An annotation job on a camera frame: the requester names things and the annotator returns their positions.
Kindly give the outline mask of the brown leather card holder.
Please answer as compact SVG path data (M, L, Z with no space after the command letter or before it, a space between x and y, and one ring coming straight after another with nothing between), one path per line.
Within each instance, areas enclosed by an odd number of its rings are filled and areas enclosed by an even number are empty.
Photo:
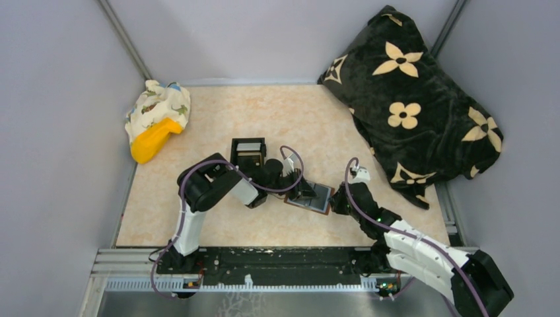
M313 211L321 215L328 215L330 213L330 198L334 194L334 189L320 183L308 182L310 184L314 183L314 190L318 194L318 197L314 199L299 199L299 197L290 199L290 197L285 197L283 202L287 205Z

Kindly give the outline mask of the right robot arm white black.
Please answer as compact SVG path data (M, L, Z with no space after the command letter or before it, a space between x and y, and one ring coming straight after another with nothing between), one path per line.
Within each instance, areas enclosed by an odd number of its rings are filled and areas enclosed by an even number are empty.
M468 253L423 234L398 214L375 202L362 182L346 184L330 198L333 211L348 215L376 241L373 261L402 271L438 291L461 316L498 316L514 292L493 258L482 250Z

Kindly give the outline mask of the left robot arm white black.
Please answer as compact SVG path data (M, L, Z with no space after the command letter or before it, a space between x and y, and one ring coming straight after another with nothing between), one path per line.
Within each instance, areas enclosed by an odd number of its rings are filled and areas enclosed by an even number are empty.
M181 209L170 249L182 257L198 251L205 213L227 195L249 208L261 205L269 194L291 200L317 197L302 169L290 163L271 158L236 166L214 153L183 171L177 179Z

